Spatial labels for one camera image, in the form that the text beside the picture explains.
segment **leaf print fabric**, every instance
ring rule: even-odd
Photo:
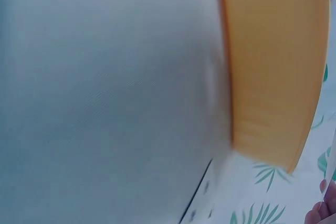
[[[330,155],[330,149],[331,147],[329,147],[324,153],[322,153],[317,160],[317,166],[319,170],[323,172],[324,178],[325,178],[325,172],[327,171],[327,164],[328,164],[328,158]],[[332,179],[336,180],[336,171],[332,175]]]
[[[278,211],[279,205],[276,205],[272,210],[271,210],[271,204],[268,204],[264,208],[264,203],[262,204],[260,210],[258,211],[258,214],[254,212],[254,205],[250,207],[247,221],[246,221],[246,214],[243,210],[241,214],[241,222],[238,222],[237,218],[237,213],[236,211],[233,211],[231,215],[231,220],[230,224],[278,224],[278,220],[282,216],[284,210],[286,207],[283,207],[282,210]]]
[[[259,170],[259,173],[255,177],[256,179],[258,179],[255,184],[259,184],[264,180],[268,180],[266,192],[268,192],[268,190],[270,189],[275,176],[278,176],[287,183],[290,183],[289,179],[287,178],[288,175],[286,171],[282,168],[276,168],[267,164],[256,164],[253,168]]]

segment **fabric surface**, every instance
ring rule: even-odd
[[[306,145],[292,175],[278,167],[233,153],[218,185],[213,223],[296,224],[321,200],[319,184],[325,176],[336,128],[336,10],[332,6],[327,68],[319,104]]]

